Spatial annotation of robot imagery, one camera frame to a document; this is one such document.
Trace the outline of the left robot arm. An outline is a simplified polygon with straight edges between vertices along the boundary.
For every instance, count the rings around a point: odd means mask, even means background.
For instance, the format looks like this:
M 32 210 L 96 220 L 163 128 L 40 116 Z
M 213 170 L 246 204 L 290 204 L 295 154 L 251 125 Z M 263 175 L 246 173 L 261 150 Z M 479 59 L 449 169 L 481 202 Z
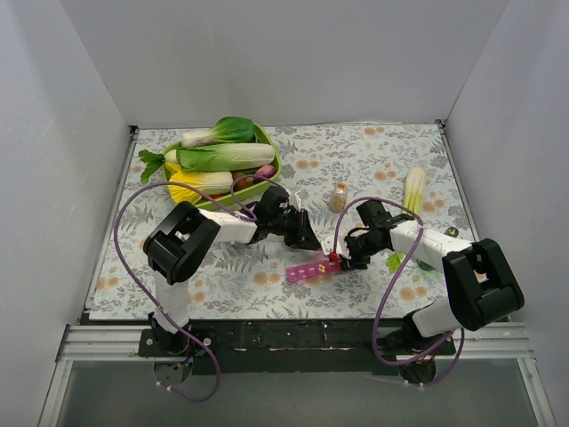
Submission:
M 321 248 L 308 212 L 289 200 L 285 189 L 267 189 L 259 201 L 238 213 L 212 212 L 179 203 L 146 239 L 143 252 L 154 271 L 157 306 L 149 317 L 153 340 L 167 354 L 178 356 L 189 344 L 188 280 L 215 243 L 254 244 L 268 235 L 294 249 Z

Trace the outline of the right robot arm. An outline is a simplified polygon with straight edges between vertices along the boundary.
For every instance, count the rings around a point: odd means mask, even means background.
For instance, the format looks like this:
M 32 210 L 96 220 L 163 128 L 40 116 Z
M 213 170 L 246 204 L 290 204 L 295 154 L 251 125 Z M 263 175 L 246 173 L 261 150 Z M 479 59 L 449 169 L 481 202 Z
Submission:
M 499 244 L 485 238 L 469 241 L 428 230 L 409 209 L 387 211 L 388 200 L 360 197 L 352 201 L 363 223 L 345 238 L 335 237 L 330 259 L 344 271 L 365 270 L 382 251 L 427 263 L 445 278 L 444 300 L 414 310 L 387 335 L 389 345 L 412 353 L 432 350 L 457 329 L 477 331 L 521 310 L 524 294 Z

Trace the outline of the pink weekly pill organizer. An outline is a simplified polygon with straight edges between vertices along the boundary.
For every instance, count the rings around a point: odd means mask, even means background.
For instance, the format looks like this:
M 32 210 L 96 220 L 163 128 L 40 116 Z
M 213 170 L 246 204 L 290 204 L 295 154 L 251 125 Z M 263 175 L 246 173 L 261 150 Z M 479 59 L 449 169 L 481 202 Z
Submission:
M 285 276 L 291 283 L 297 283 L 321 276 L 333 275 L 342 272 L 341 258 L 339 256 L 321 257 L 314 261 L 285 269 Z

